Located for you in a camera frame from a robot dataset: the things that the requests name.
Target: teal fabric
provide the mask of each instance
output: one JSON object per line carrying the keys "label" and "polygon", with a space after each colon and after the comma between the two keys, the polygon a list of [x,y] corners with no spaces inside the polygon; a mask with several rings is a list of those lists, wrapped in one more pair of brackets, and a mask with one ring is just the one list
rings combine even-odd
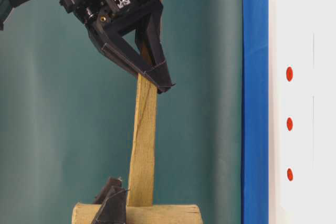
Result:
{"label": "teal fabric", "polygon": [[[242,0],[164,3],[177,85],[158,101],[154,202],[240,223]],[[0,45],[0,222],[70,223],[108,176],[127,186],[136,80],[57,0],[16,9]]]}

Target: white panel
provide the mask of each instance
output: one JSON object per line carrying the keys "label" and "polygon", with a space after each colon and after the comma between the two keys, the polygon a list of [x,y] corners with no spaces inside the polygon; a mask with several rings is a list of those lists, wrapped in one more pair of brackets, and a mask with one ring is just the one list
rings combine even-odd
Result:
{"label": "white panel", "polygon": [[335,47],[335,0],[269,0],[271,224],[336,223]]}

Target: wooden plank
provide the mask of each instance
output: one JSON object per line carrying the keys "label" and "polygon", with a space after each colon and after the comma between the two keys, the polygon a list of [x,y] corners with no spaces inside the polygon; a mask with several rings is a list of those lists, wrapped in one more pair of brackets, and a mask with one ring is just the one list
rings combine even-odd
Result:
{"label": "wooden plank", "polygon": [[[144,47],[144,58],[149,58]],[[157,88],[138,75],[127,206],[153,205]]]}
{"label": "wooden plank", "polygon": [[[91,224],[100,205],[78,203],[72,212],[72,224]],[[203,224],[196,205],[127,207],[127,224]]]}

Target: red dot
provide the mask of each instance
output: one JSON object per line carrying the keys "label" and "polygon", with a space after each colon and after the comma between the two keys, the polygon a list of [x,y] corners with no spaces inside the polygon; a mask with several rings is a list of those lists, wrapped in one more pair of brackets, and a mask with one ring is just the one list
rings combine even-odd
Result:
{"label": "red dot", "polygon": [[288,168],[288,170],[287,170],[287,177],[288,177],[289,181],[293,180],[293,171],[292,171],[291,168]]}
{"label": "red dot", "polygon": [[293,129],[293,120],[292,118],[287,118],[287,129],[291,131]]}
{"label": "red dot", "polygon": [[287,68],[286,77],[288,81],[291,81],[293,79],[293,70],[291,67]]}

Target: wooden log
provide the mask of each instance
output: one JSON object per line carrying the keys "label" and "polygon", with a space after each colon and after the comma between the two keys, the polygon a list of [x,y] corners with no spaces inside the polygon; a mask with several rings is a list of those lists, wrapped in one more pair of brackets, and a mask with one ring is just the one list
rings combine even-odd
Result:
{"label": "wooden log", "polygon": [[[100,205],[76,204],[72,224],[91,224]],[[161,205],[152,207],[127,207],[127,224],[203,224],[196,205]]]}
{"label": "wooden log", "polygon": [[[150,59],[146,47],[143,47],[141,54],[143,58]],[[127,206],[149,207],[153,205],[158,91],[154,84],[139,74],[136,92]]]}

